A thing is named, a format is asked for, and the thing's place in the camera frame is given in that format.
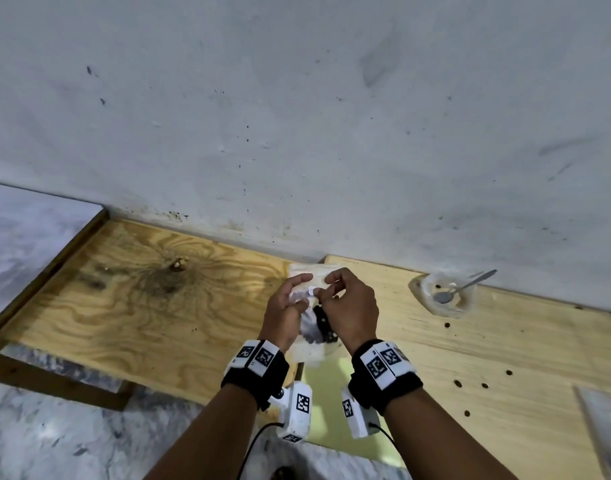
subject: black wrist strap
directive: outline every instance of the black wrist strap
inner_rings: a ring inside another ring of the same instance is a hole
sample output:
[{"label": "black wrist strap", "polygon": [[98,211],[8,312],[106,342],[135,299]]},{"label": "black wrist strap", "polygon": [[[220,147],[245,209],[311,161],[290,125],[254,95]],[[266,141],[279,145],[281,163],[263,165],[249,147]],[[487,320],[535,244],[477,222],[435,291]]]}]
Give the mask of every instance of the black wrist strap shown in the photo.
[{"label": "black wrist strap", "polygon": [[265,411],[269,397],[280,397],[289,365],[278,347],[267,340],[247,340],[228,364],[221,387],[235,384],[249,391]]},{"label": "black wrist strap", "polygon": [[383,415],[394,398],[423,386],[414,366],[392,342],[369,340],[352,356],[348,389],[359,404]]}]

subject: plywood table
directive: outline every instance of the plywood table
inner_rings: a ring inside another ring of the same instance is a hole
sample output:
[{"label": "plywood table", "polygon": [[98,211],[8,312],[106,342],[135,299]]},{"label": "plywood table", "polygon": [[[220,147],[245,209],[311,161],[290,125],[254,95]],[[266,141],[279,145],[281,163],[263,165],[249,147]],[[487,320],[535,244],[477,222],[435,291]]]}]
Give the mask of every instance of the plywood table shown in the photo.
[{"label": "plywood table", "polygon": [[[600,479],[573,385],[611,392],[611,315],[489,287],[463,319],[435,317],[409,290],[419,273],[328,256],[375,290],[379,338],[413,361],[426,389],[520,479]],[[313,388],[309,441],[402,466],[382,435],[352,440],[339,349],[303,379]]]},{"label": "plywood table", "polygon": [[259,333],[288,264],[109,221],[4,325],[0,341],[205,404],[241,344]]}]

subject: wire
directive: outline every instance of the wire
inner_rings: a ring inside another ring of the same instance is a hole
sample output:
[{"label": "wire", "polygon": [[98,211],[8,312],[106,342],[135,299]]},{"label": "wire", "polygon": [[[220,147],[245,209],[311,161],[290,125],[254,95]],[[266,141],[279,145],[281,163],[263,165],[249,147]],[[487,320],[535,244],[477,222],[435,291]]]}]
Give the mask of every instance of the wire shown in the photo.
[{"label": "wire", "polygon": [[371,426],[372,428],[377,428],[379,431],[381,431],[381,433],[383,433],[387,439],[390,440],[390,443],[392,443],[392,446],[394,446],[395,448],[397,448],[397,444],[395,443],[395,441],[392,439],[392,437],[390,435],[388,435],[383,428],[381,428],[381,426],[379,426],[378,424],[374,424],[374,423],[368,423],[368,426]]},{"label": "wire", "polygon": [[248,461],[248,457],[250,456],[250,451],[252,451],[252,447],[254,446],[254,442],[257,440],[257,438],[259,438],[259,436],[261,436],[263,431],[266,428],[269,428],[270,426],[278,426],[279,428],[283,428],[283,423],[268,423],[268,424],[264,424],[261,427],[261,429],[257,432],[256,436],[254,436],[254,439],[252,440],[252,443],[250,443],[250,446],[248,447],[248,451],[246,452],[245,456],[243,457],[243,463],[241,464],[241,468],[239,469],[239,474],[236,476],[236,480],[239,480],[241,478],[241,474],[243,473],[243,468],[245,467],[245,462]]}]

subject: spoon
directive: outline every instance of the spoon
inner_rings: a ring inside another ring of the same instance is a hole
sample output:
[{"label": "spoon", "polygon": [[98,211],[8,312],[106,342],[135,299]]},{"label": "spoon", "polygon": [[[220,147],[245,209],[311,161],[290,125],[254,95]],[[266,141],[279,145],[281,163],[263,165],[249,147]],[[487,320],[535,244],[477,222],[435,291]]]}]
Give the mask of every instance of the spoon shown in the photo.
[{"label": "spoon", "polygon": [[492,271],[488,271],[487,273],[482,274],[478,278],[475,278],[471,282],[466,283],[465,285],[459,288],[455,288],[454,291],[441,291],[437,294],[432,295],[432,298],[434,298],[434,300],[437,303],[442,303],[442,304],[449,303],[455,297],[455,294],[459,293],[461,290],[468,288],[469,286],[476,285],[477,283],[481,283],[484,280],[487,280],[488,278],[490,278],[490,276],[492,276],[496,272],[497,272],[496,269],[493,269]]}]

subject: right hand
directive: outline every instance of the right hand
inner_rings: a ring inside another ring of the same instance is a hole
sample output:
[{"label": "right hand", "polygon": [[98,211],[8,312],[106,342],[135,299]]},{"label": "right hand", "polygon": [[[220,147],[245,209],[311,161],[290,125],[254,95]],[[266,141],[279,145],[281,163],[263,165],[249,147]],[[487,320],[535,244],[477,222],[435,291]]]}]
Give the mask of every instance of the right hand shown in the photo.
[{"label": "right hand", "polygon": [[[377,338],[377,318],[379,308],[375,291],[359,280],[347,267],[328,274],[325,290],[317,288],[315,296],[328,315],[333,329],[350,355],[368,340]],[[337,293],[346,290],[341,298]]]}]

